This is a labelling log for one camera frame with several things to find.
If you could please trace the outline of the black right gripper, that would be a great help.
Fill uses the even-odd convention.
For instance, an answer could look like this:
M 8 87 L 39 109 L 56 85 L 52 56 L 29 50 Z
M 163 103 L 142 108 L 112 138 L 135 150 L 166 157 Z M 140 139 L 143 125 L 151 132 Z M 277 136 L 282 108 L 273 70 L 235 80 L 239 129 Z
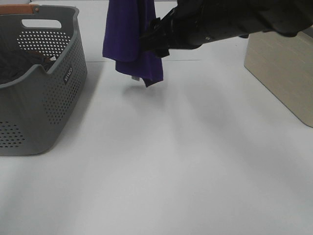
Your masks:
M 202 0 L 178 0 L 177 6 L 163 18 L 149 22 L 139 38 L 142 51 L 153 52 L 157 57 L 169 56 L 171 49 L 193 50 L 200 46 L 188 41 L 188 36 L 197 26 Z

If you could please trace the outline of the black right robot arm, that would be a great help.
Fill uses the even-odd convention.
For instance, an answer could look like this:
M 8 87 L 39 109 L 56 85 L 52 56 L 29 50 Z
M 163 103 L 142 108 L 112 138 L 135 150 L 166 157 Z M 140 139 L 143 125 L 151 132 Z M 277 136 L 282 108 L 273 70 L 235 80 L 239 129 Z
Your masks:
M 311 0 L 179 0 L 166 16 L 150 22 L 140 45 L 163 58 L 171 49 L 192 50 L 257 32 L 295 37 L 312 24 Z

